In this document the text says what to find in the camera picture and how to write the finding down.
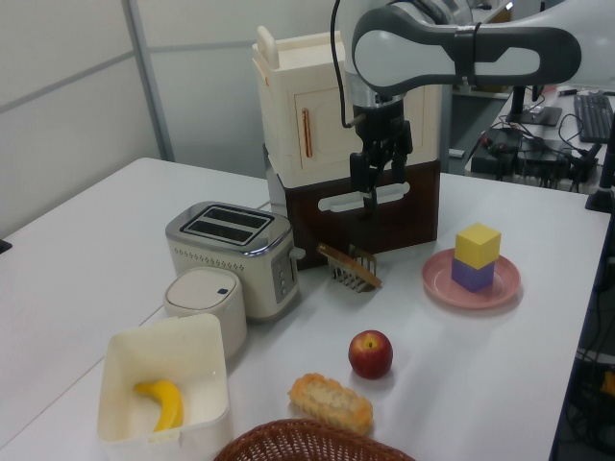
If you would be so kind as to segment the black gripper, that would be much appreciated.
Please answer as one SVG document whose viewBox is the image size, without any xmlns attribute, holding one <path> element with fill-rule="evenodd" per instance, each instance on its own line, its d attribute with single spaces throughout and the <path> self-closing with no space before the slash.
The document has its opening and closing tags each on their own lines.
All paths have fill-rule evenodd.
<svg viewBox="0 0 615 461">
<path fill-rule="evenodd" d="M 392 179 L 404 183 L 407 155 L 412 153 L 411 128 L 405 118 L 403 99 L 378 107 L 353 105 L 353 116 L 361 116 L 355 130 L 362 142 L 363 152 L 350 154 L 351 189 L 362 195 L 364 207 L 373 213 L 378 204 L 376 180 L 379 170 L 371 165 L 366 152 L 376 148 L 395 153 L 391 159 Z"/>
</svg>

